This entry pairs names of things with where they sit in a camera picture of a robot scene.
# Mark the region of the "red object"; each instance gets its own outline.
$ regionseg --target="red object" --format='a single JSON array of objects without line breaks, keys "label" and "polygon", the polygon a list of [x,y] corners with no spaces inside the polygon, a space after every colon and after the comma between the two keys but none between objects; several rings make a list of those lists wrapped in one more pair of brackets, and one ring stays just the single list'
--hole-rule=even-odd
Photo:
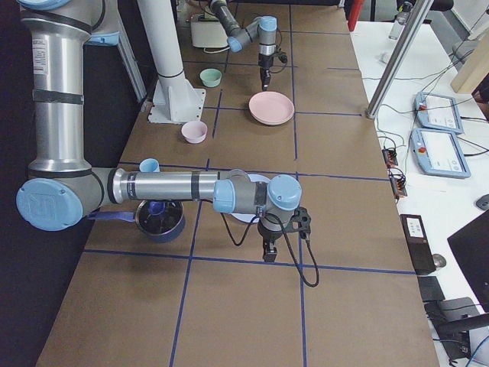
[{"label": "red object", "polygon": [[348,29],[350,32],[355,30],[362,6],[364,6],[364,0],[355,0],[351,6],[350,15],[348,16]]}]

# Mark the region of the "black wall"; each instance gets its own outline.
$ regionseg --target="black wall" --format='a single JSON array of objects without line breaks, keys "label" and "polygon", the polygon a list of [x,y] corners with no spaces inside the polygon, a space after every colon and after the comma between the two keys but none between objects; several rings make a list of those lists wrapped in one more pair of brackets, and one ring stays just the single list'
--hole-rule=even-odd
[{"label": "black wall", "polygon": [[[136,1],[119,2],[146,85],[155,77]],[[85,157],[114,167],[139,105],[116,47],[85,47]],[[15,195],[35,158],[31,36],[18,3],[0,7],[0,366],[35,365],[56,318],[92,223],[43,232],[25,222]]]}]

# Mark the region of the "white plate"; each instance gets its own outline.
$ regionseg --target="white plate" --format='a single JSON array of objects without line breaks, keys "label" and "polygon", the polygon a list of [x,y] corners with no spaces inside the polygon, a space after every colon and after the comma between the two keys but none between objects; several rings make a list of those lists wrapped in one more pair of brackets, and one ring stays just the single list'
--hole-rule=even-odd
[{"label": "white plate", "polygon": [[[262,176],[261,174],[249,174],[248,176],[250,177],[251,182],[258,182],[258,181],[266,182],[266,183],[270,182],[270,178]],[[253,214],[232,213],[231,215],[234,216],[237,220],[241,220],[242,222],[245,223],[249,223],[254,217]],[[256,218],[253,221],[253,223],[258,223],[259,220],[260,220],[259,218]]]}]

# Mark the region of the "white box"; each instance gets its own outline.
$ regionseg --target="white box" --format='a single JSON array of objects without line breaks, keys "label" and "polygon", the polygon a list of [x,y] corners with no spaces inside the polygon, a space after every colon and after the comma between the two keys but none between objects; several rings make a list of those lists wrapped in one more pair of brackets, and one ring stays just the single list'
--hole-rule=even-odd
[{"label": "white box", "polygon": [[223,48],[228,46],[228,36],[219,21],[206,20],[203,14],[190,19],[192,45],[199,48]]}]

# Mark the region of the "mint green bowl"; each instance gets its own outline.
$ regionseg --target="mint green bowl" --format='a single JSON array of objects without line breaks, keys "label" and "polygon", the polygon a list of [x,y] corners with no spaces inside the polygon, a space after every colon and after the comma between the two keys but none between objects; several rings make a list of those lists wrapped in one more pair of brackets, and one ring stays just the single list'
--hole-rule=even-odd
[{"label": "mint green bowl", "polygon": [[222,74],[217,69],[205,69],[200,73],[202,84],[209,88],[218,86],[221,82]]}]

